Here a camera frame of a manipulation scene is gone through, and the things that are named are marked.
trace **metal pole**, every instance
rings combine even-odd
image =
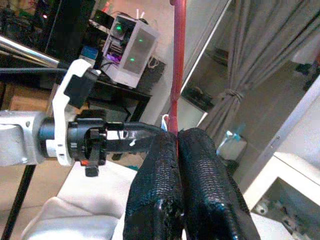
[[[12,231],[15,227],[22,203],[24,202],[25,196],[28,191],[29,184],[31,182],[32,176],[34,174],[36,165],[27,165],[24,168],[24,172],[21,178],[21,182],[16,192],[12,208],[6,222],[1,240],[9,240],[12,234]]]
[[[57,68],[59,64],[58,59],[21,45],[20,43],[12,41],[4,36],[0,36],[0,47],[51,68]]]

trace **red cable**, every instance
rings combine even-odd
[[[174,0],[173,80],[168,131],[178,135],[178,99],[184,74],[187,0]]]

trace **silver metal tube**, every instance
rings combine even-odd
[[[57,68],[58,64],[59,64],[58,59],[55,59],[54,57],[51,57],[48,55],[45,55],[42,52],[33,50],[29,47],[26,47],[20,43],[12,41],[12,40],[10,40],[4,36],[1,36],[1,35],[0,35],[0,47],[4,48],[10,52],[22,55],[28,59],[37,61],[37,62],[44,64],[44,65],[51,67],[51,68]]]

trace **white cloth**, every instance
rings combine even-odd
[[[98,177],[75,163],[57,197],[49,199],[22,233],[22,240],[110,240],[124,214],[136,171],[107,161]],[[122,239],[123,226],[117,236]]]

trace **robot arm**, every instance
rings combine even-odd
[[[0,166],[36,165],[57,157],[63,166],[81,161],[86,176],[95,177],[109,152],[146,152],[160,128],[107,122],[103,110],[73,112],[72,106],[84,104],[99,74],[85,60],[75,60],[53,98],[54,118],[42,112],[0,111]]]

